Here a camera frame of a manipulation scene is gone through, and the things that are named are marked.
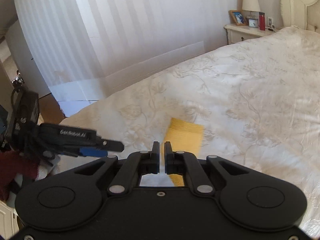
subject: wooden floor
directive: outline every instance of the wooden floor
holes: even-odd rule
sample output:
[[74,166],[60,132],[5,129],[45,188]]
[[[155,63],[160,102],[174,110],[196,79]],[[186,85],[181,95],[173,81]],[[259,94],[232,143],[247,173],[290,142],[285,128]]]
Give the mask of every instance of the wooden floor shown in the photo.
[[40,114],[46,123],[59,124],[65,116],[52,94],[39,99]]

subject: picture frame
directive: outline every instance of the picture frame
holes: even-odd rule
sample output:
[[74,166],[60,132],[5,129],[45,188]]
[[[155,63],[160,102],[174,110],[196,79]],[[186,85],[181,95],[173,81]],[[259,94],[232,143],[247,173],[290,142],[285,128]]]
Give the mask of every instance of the picture frame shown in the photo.
[[229,13],[237,26],[248,25],[248,22],[241,11],[233,10],[229,11]]

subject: red sleeve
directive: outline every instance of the red sleeve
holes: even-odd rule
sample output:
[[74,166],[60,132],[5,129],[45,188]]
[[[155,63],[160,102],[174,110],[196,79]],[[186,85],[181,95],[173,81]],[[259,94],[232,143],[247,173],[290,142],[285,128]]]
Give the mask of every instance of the red sleeve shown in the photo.
[[9,197],[9,190],[7,187],[0,187],[0,200],[6,201]]
[[0,153],[0,187],[7,186],[17,173],[36,179],[38,163],[19,156],[17,152]]

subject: lampshade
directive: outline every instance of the lampshade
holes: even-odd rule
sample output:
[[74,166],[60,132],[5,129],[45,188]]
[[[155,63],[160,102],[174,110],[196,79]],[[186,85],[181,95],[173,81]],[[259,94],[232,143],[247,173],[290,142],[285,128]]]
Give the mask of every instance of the lampshade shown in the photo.
[[258,0],[243,0],[242,9],[245,11],[260,12]]

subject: circular pad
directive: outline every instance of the circular pad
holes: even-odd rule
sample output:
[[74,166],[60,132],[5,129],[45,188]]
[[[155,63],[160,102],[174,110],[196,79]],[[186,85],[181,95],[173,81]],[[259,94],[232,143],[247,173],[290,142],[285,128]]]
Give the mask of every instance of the circular pad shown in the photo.
[[258,172],[233,176],[221,191],[220,204],[237,223],[257,231],[297,226],[307,209],[299,188]]
[[75,196],[75,192],[67,187],[51,187],[38,195],[38,201],[47,208],[61,208],[68,206]]
[[249,190],[248,200],[261,208],[275,208],[284,202],[283,193],[272,187],[256,187]]

